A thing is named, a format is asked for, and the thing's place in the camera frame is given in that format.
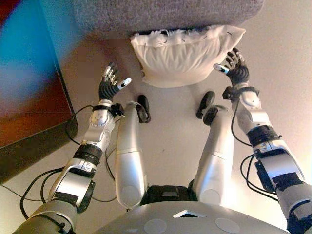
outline robot finger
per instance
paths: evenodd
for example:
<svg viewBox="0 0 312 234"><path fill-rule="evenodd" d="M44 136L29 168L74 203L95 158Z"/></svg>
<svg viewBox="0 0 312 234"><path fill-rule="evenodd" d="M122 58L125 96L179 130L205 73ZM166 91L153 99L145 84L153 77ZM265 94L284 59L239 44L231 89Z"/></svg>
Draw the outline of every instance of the robot finger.
<svg viewBox="0 0 312 234"><path fill-rule="evenodd" d="M107 81L107 75L109 71L114 67L114 63L110 62L109 65L105 68L105 71L103 72L102 75L102 80Z"/></svg>
<svg viewBox="0 0 312 234"><path fill-rule="evenodd" d="M231 52L228 52L228 56L233 60L234 64L238 64L238 58Z"/></svg>
<svg viewBox="0 0 312 234"><path fill-rule="evenodd" d="M131 83L131 78L126 78L124 79L122 82L120 82L118 85L117 85L117 88L118 89L123 89L124 87L126 87L128 84Z"/></svg>
<svg viewBox="0 0 312 234"><path fill-rule="evenodd" d="M229 70L230 70L227 66L222 66L222 65L220 65L218 63L216 63L214 65L214 69L216 69L217 71L222 72L224 74L227 74L229 72Z"/></svg>
<svg viewBox="0 0 312 234"><path fill-rule="evenodd" d="M245 62L245 59L243 57L243 55L240 53L240 51L238 49L236 49L235 47L233 48L233 52L236 54L236 56L238 57L238 61L239 62Z"/></svg>
<svg viewBox="0 0 312 234"><path fill-rule="evenodd" d="M115 70L111 76L111 83L113 84L117 80L118 80L118 70Z"/></svg>
<svg viewBox="0 0 312 234"><path fill-rule="evenodd" d="M229 68L234 69L235 68L235 63L233 62L232 59L230 59L229 57L226 57L226 61L229 64Z"/></svg>

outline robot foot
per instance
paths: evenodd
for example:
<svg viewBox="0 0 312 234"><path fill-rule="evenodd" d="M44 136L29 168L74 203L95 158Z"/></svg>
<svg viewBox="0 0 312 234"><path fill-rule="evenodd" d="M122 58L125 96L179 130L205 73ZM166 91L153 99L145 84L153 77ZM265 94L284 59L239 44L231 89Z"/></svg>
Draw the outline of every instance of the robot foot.
<svg viewBox="0 0 312 234"><path fill-rule="evenodd" d="M136 106L140 123L149 123L151 121L151 114L147 97L145 95L140 95L137 97L137 102L140 104Z"/></svg>

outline white pillow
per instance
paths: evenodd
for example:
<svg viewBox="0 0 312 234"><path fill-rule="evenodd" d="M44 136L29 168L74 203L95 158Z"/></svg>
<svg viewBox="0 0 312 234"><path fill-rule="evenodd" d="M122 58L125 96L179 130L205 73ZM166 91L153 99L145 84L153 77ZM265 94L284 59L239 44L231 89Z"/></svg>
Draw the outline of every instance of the white pillow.
<svg viewBox="0 0 312 234"><path fill-rule="evenodd" d="M208 26L202 31L153 31L135 34L131 44L143 67L143 81L160 88L203 81L241 40L245 29L230 25Z"/></svg>

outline humanoid robot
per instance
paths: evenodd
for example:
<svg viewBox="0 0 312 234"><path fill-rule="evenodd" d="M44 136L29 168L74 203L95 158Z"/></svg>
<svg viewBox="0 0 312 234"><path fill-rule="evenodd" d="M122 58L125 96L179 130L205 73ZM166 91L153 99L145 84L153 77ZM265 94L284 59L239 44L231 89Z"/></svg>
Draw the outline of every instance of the humanoid robot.
<svg viewBox="0 0 312 234"><path fill-rule="evenodd" d="M92 178L109 145L114 116L121 114L124 117L117 139L116 194L118 202L128 212L97 234L287 233L220 206L231 176L233 136L237 139L231 131L235 117L250 142L243 143L253 148L251 157L256 158L257 174L263 185L261 190L266 195L277 195L290 233L311 233L312 186L304 182L294 155L261 109L258 91L249 86L249 71L242 54L234 48L226 60L229 65L215 64L214 68L232 82L223 98L232 102L234 116L231 118L226 107L213 105L213 92L204 96L196 116L210 126L210 132L196 176L188 187L148 185L138 132L139 124L151 119L148 101L145 96L139 96L138 102L129 102L124 110L118 104L113 105L113 96L131 79L117 84L115 68L110 64L103 73L100 101L93 108L84 140L52 186L48 201L30 217L24 211L27 220L14 233L75 233L77 215L90 203L95 187Z"/></svg>

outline wire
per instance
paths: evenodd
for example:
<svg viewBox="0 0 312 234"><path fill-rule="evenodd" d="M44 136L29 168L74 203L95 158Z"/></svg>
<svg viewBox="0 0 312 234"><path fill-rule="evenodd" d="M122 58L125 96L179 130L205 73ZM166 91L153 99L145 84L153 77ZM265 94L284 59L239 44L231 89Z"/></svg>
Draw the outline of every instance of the wire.
<svg viewBox="0 0 312 234"><path fill-rule="evenodd" d="M240 143L244 144L244 145L247 145L247 146L251 146L251 144L248 144L240 139L238 139L238 137L235 135L234 133L234 129L233 129L233 126L234 126L234 120L235 120L235 116L236 116L236 112L237 112L237 108L238 108L238 105L239 105L239 101L237 101L237 105L236 105L236 108L235 108L235 111L234 111L234 115L233 115L233 118L232 118L232 122L231 122L231 131L232 131L232 134L234 136L234 138L236 140L238 140Z"/></svg>
<svg viewBox="0 0 312 234"><path fill-rule="evenodd" d="M112 198L112 199L110 199L110 200L103 201L103 200L100 200L100 199L95 198L94 196L92 197L93 200L99 201L99 202L111 202L111 201L114 201L116 198L117 198L117 197L115 196L114 198Z"/></svg>
<svg viewBox="0 0 312 234"><path fill-rule="evenodd" d="M43 202L43 204L45 203L44 196L43 196L43 190L44 190L45 182L48 180L48 178L50 178L50 176L54 175L55 173L59 173L59 172L61 172L62 170L61 170L61 169L56 169L54 172L50 173L50 174L44 179L44 181L42 182L41 188L40 188L40 197L41 197L41 201Z"/></svg>
<svg viewBox="0 0 312 234"><path fill-rule="evenodd" d="M93 108L92 105L87 105L87 106L82 107L81 109L79 109L77 112L74 113L74 115L72 116L71 119L67 120L67 123L66 123L66 125L65 125L65 132L66 132L68 138L69 138L72 142L74 142L75 144L77 144L77 145L80 145L80 143L77 142L77 141L75 141L74 139L72 139L71 136L69 135L68 131L67 131L67 129L68 129L68 124L69 124L70 121L72 121L72 120L74 119L74 116L76 116L76 114L78 114L80 111L82 111L83 109L85 109L85 108L87 108L87 107L92 107L92 108Z"/></svg>
<svg viewBox="0 0 312 234"><path fill-rule="evenodd" d="M19 207L20 207L20 211L21 211L21 213L23 214L23 216L24 216L24 218L25 219L28 219L28 215L27 215L27 213L26 213L26 211L25 211L25 209L24 209L24 200L25 200L25 198L26 198L26 196L27 196L27 194L28 194L28 192L30 191L30 189L32 188L32 186L34 185L34 183L38 180L38 179L40 179L42 176L44 176L44 175L46 175L46 174L48 174L48 173L50 173L50 172L54 172L55 170L63 170L64 169L64 167L61 167L61 168L57 168L57 169L53 169L53 170L49 170L49 171L47 171L47 172L44 172L44 173L42 173L42 174L40 174L39 176L37 176L31 183L30 183L30 185L28 186L28 188L26 189L26 191L25 191L25 193L23 194L23 196L21 197L21 199L20 199L20 201L19 201Z"/></svg>
<svg viewBox="0 0 312 234"><path fill-rule="evenodd" d="M110 168L110 166L109 166L109 164L108 164L108 157L112 154L112 152L114 151L115 149L113 149L111 152L110 152L110 154L107 156L107 149L105 150L105 166L106 166L106 169L107 169L107 171L108 171L108 174L110 175L110 177L113 179L113 181L115 181L115 177L114 177L114 175L113 175L113 173L112 173L112 170L111 170L111 168Z"/></svg>
<svg viewBox="0 0 312 234"><path fill-rule="evenodd" d="M241 173L241 175L242 175L243 178L246 180L246 182L248 182L250 185L254 186L256 189L258 189L258 190L260 190L260 191L263 191L263 192L265 192L265 193L269 193L269 194L276 195L276 193L268 192L268 191L266 191L266 190L264 190L264 189L261 189L261 188L255 186L253 183L251 183L251 182L245 177L245 175L244 175L244 173L243 173L243 165L244 165L245 161L246 161L247 159L251 158L252 156L254 156L254 155L249 155L248 157L244 158L244 160L241 162L241 164L240 164L240 173Z"/></svg>
<svg viewBox="0 0 312 234"><path fill-rule="evenodd" d="M251 164L252 164L253 159L254 159L254 155L251 156L250 161L249 161L249 165L248 165L248 169L247 169L247 175L246 175L246 179L247 179L247 180L246 180L246 184L247 184L248 188L250 188L251 190L255 191L256 193L259 193L259 194L261 194L261 195L264 195L264 196L266 196L266 197L268 197L268 198L271 198L271 199L273 199L274 201L277 201L277 202L278 202L278 199L276 199L275 197L272 197L272 196L270 196L270 195L267 195L267 194L265 194L265 193L262 193L262 192L260 192L260 191L258 191L258 190L256 190L256 189L254 189L254 188L252 188L252 187L250 186L250 182L248 181L248 178L249 178L250 167L251 167Z"/></svg>
<svg viewBox="0 0 312 234"><path fill-rule="evenodd" d="M5 185L1 185L2 187L4 187L5 189L9 190L10 192L14 193L15 195L19 196L19 197L22 197L21 195L19 195L17 192L15 192L14 190L6 187ZM30 198L26 198L25 197L25 200L27 201L41 201L41 200L35 200L35 199L30 199Z"/></svg>

